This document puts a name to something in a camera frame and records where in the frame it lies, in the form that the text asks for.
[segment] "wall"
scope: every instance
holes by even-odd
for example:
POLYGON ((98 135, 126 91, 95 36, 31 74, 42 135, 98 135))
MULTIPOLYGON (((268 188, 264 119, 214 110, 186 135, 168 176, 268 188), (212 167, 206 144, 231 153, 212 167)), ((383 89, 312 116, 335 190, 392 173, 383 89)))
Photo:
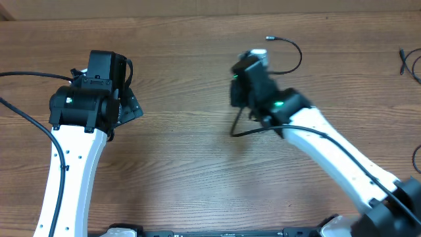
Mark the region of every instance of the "wall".
POLYGON ((420 9, 420 0, 0 0, 9 20, 420 9))

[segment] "wooden floor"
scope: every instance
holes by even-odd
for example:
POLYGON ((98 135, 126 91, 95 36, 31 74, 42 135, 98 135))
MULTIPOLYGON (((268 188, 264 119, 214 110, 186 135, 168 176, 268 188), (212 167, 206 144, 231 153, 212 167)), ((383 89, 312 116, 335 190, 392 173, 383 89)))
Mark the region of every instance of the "wooden floor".
MULTIPOLYGON (((0 22, 0 72, 70 75, 92 49, 134 62, 132 88, 145 115, 116 131, 95 177, 89 230, 111 223, 146 230, 257 230, 314 225, 357 214, 335 182, 272 132, 228 135, 230 67, 267 48, 274 69, 298 61, 281 88, 305 94, 367 157, 401 179, 421 179, 410 156, 421 144, 421 85, 399 75, 399 48, 421 46, 421 13, 283 14, 0 22)), ((66 82, 0 79, 0 96, 45 126, 49 98, 66 82)), ((241 120, 240 130, 259 125, 241 120)), ((0 108, 0 236, 32 236, 51 143, 0 108)))

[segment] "white arm segment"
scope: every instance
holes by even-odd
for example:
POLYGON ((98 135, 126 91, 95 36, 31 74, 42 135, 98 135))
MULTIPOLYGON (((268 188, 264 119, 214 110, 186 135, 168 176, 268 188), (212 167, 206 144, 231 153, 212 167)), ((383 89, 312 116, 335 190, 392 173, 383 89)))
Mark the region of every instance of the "white arm segment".
MULTIPOLYGON (((99 157, 107 142, 107 135, 98 129, 88 134, 84 129, 82 126, 62 125, 60 130, 52 130, 62 147, 66 165, 69 166, 55 228, 54 236, 57 237, 87 236, 87 215, 93 179, 99 157)), ((60 159, 53 145, 47 188, 34 237, 47 237, 49 234, 59 194, 60 171, 60 159)))
MULTIPOLYGON (((371 162, 350 144, 329 124, 316 107, 301 109, 290 119, 292 122, 289 125, 304 126, 326 133, 349 151, 389 191, 393 192, 396 189, 393 182, 399 179, 371 162)), ((284 129, 282 133, 289 143, 310 155, 341 186, 361 214, 371 209, 369 205, 371 199, 376 198, 381 201, 386 198, 387 195, 375 184, 371 184, 371 180, 357 165, 329 140, 317 134, 296 129, 284 129)))

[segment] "green led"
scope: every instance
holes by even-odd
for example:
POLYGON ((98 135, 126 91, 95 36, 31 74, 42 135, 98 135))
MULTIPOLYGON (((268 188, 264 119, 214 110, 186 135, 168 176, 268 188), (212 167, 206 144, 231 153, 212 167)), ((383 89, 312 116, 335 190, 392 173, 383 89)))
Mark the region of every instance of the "green led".
POLYGON ((282 101, 275 102, 275 106, 282 106, 282 105, 284 105, 284 103, 282 101))

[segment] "wire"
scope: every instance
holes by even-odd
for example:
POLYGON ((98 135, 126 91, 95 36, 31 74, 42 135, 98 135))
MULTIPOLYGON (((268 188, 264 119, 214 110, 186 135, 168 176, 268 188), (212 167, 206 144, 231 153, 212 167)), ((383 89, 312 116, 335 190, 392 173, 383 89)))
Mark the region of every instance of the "wire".
POLYGON ((284 75, 284 74, 288 74, 288 73, 291 73, 291 72, 297 70, 297 68, 299 68, 301 66, 301 62, 303 61, 303 53, 301 52, 300 47, 294 41, 292 41, 290 39, 276 37, 276 36, 266 36, 266 41, 275 41, 275 40, 286 41, 286 42, 294 45, 297 48, 298 53, 300 54, 300 61, 298 62, 298 65, 295 66, 295 68, 293 68, 291 70, 283 71, 283 72, 272 71, 272 72, 268 72, 268 73, 273 74, 273 75, 284 75))
POLYGON ((401 60, 402 60, 402 66, 401 66, 401 75, 403 75, 403 73, 405 72, 405 69, 407 69, 407 71, 412 75, 412 77, 418 82, 418 83, 420 83, 421 84, 421 78, 419 78, 416 74, 415 74, 415 64, 416 64, 416 62, 419 60, 419 59, 421 59, 421 56, 419 56, 418 58, 416 58, 415 59, 415 61, 413 62, 413 64, 412 64, 412 68, 410 69, 409 67, 408 67, 408 64, 407 64, 407 59, 408 59, 408 57, 409 57, 409 55, 411 55, 412 53, 414 53, 414 52, 417 52, 417 51, 421 51, 421 48, 418 48, 418 49, 414 49, 414 50, 412 50, 411 52, 409 52, 408 54, 407 54, 407 56, 405 56, 405 52, 403 51, 403 49, 401 49, 401 50, 399 50, 399 56, 401 56, 401 60))
POLYGON ((52 133, 50 133, 50 131, 48 131, 48 129, 46 129, 46 127, 44 127, 38 121, 33 119, 31 116, 27 115, 26 113, 24 113, 20 109, 16 108, 15 106, 11 105, 9 102, 4 100, 2 97, 0 97, 0 103, 2 103, 4 106, 9 108, 11 111, 13 111, 13 112, 17 113, 18 115, 22 116, 24 119, 28 120, 33 125, 35 125, 37 128, 39 128, 43 133, 45 133, 45 135, 47 135, 48 138, 52 141, 55 148, 57 149, 57 153, 59 154, 60 167, 61 167, 59 195, 57 197, 57 203, 56 203, 55 210, 54 210, 53 220, 51 222, 51 228, 50 228, 50 232, 49 232, 49 235, 48 235, 49 237, 53 237, 55 227, 57 225, 57 219, 59 218, 61 202, 62 202, 63 193, 64 193, 64 181, 65 181, 65 178, 66 178, 66 169, 68 168, 66 166, 66 162, 64 160, 63 150, 61 149, 61 146, 60 146, 59 142, 57 141, 57 139, 55 139, 54 135, 52 135, 52 133))
POLYGON ((0 72, 0 76, 44 76, 50 78, 58 78, 63 80, 68 80, 69 82, 73 82, 73 79, 68 78, 67 76, 60 76, 56 74, 49 74, 49 73, 42 73, 42 72, 0 72))
POLYGON ((385 186, 383 186, 383 184, 381 184, 374 175, 372 175, 370 172, 368 172, 368 170, 363 165, 361 165, 361 163, 351 153, 349 153, 349 151, 347 151, 338 141, 336 141, 335 139, 333 139, 332 137, 330 137, 326 133, 321 132, 321 131, 317 131, 317 130, 312 129, 312 128, 306 128, 304 126, 281 125, 281 126, 270 126, 270 127, 258 128, 258 129, 254 129, 254 130, 250 130, 250 131, 246 131, 246 132, 241 132, 239 134, 234 134, 236 124, 237 123, 234 121, 232 129, 231 129, 231 131, 232 131, 231 136, 235 137, 235 138, 250 135, 250 134, 254 134, 254 133, 257 133, 257 132, 269 131, 269 130, 296 129, 296 130, 302 130, 302 131, 306 131, 306 132, 311 132, 313 134, 317 134, 320 137, 331 141, 331 143, 335 144, 338 148, 340 148, 340 150, 342 150, 342 152, 344 152, 360 168, 360 170, 368 178, 370 178, 371 181, 373 181, 373 183, 375 183, 383 192, 385 192, 403 210, 403 212, 405 213, 405 215, 407 217, 412 219, 418 226, 421 226, 421 221, 418 219, 418 217, 416 217, 416 215, 414 213, 412 213, 412 211, 408 207, 406 207, 396 196, 394 196, 385 186))
POLYGON ((418 153, 418 150, 421 148, 421 145, 419 145, 418 147, 415 148, 414 153, 412 154, 412 164, 414 165, 415 170, 421 174, 421 170, 418 168, 418 166, 416 165, 416 154, 418 153))

